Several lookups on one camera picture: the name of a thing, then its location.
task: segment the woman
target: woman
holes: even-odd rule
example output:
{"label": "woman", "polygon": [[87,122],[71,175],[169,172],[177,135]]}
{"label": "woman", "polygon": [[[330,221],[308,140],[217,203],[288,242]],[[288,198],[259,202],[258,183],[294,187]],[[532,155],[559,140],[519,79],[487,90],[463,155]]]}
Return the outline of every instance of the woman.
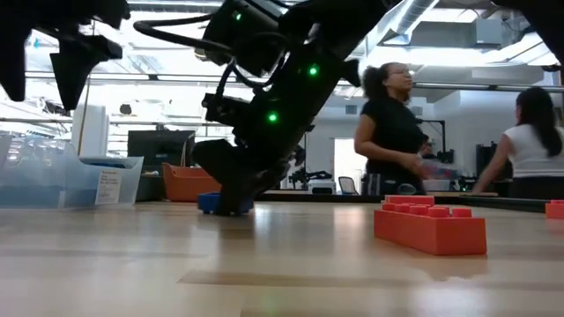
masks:
{"label": "woman", "polygon": [[509,190],[512,197],[564,197],[564,129],[556,127],[553,108],[549,93],[540,87],[519,94],[517,125],[503,132],[490,164],[474,187],[474,194],[483,192],[509,159],[513,164]]}
{"label": "woman", "polygon": [[354,150],[366,157],[368,193],[393,195],[408,188],[423,194],[423,170],[417,155],[425,135],[405,104],[412,90],[412,76],[402,63],[368,68],[362,85],[368,102],[360,115]]}

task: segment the orange bin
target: orange bin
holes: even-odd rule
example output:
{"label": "orange bin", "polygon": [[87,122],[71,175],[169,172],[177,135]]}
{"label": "orange bin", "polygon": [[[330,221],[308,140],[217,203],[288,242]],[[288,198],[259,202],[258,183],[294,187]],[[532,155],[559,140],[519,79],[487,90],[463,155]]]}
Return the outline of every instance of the orange bin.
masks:
{"label": "orange bin", "polygon": [[177,203],[195,203],[197,196],[219,192],[221,185],[203,168],[162,164],[167,199]]}

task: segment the plastic storage container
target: plastic storage container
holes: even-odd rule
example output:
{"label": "plastic storage container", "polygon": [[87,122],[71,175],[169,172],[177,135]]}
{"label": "plastic storage container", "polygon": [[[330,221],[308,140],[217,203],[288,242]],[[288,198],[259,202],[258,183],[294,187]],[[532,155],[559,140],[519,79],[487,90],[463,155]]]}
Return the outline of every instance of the plastic storage container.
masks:
{"label": "plastic storage container", "polygon": [[79,158],[64,141],[5,136],[2,162],[0,208],[55,209],[134,203],[143,158]]}
{"label": "plastic storage container", "polygon": [[427,191],[449,191],[450,180],[424,180],[423,186]]}

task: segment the red lego brick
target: red lego brick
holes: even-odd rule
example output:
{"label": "red lego brick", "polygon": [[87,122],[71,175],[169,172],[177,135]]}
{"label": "red lego brick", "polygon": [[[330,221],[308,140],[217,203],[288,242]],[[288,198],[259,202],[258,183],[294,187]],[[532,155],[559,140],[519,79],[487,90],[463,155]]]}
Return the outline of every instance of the red lego brick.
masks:
{"label": "red lego brick", "polygon": [[545,216],[550,219],[564,219],[564,201],[552,200],[545,205]]}
{"label": "red lego brick", "polygon": [[375,237],[433,255],[486,254],[486,220],[471,216],[467,208],[410,206],[386,203],[375,211]]}
{"label": "red lego brick", "polygon": [[416,205],[433,206],[434,197],[427,195],[386,195],[386,203],[410,203]]}

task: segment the white paper label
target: white paper label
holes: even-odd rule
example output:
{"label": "white paper label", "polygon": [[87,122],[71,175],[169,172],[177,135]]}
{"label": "white paper label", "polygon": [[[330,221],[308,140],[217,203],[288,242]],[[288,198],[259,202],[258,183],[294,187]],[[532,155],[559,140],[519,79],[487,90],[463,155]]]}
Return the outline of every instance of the white paper label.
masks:
{"label": "white paper label", "polygon": [[98,190],[96,191],[96,204],[119,203],[122,176],[111,170],[102,170],[98,179]]}

